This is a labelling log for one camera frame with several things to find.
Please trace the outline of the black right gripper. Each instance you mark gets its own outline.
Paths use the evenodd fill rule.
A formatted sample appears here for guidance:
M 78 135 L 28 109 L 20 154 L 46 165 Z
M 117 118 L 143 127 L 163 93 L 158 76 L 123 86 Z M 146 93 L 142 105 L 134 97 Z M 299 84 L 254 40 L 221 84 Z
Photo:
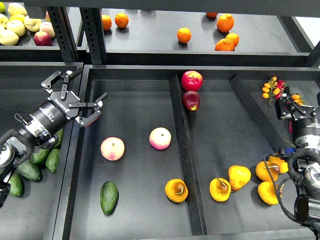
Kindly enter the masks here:
M 320 108 L 300 105 L 293 99 L 286 86 L 275 103 L 279 120 L 292 121 L 292 141 L 298 148 L 318 148 L 320 146 Z

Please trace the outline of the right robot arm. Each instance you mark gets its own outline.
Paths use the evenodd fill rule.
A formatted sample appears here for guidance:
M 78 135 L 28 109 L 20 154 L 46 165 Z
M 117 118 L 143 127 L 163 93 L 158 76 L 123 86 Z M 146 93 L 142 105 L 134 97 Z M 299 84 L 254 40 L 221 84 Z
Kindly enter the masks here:
M 320 238 L 320 109 L 300 105 L 285 87 L 274 103 L 279 120 L 289 119 L 292 129 L 292 147 L 281 147 L 276 157 L 288 164 L 288 177 L 274 184 L 275 196 L 283 213 L 293 222 L 310 229 Z M 294 212 L 283 205 L 281 190 L 292 180 L 297 197 Z

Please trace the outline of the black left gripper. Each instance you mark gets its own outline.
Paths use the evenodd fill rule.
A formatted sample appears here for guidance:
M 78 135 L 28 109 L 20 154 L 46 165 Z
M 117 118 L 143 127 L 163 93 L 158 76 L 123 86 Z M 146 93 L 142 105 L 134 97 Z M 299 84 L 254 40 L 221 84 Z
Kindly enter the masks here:
M 41 83 L 42 89 L 50 93 L 50 96 L 32 111 L 30 116 L 33 121 L 38 121 L 50 135 L 58 132 L 71 120 L 75 119 L 81 127 L 86 128 L 101 116 L 103 99 L 108 96 L 106 92 L 93 102 L 80 102 L 78 96 L 68 91 L 70 81 L 82 72 L 82 67 L 75 71 L 57 70 Z M 61 91 L 53 91 L 52 86 L 60 80 L 62 80 Z M 92 109 L 91 115 L 80 116 L 79 112 L 87 109 Z

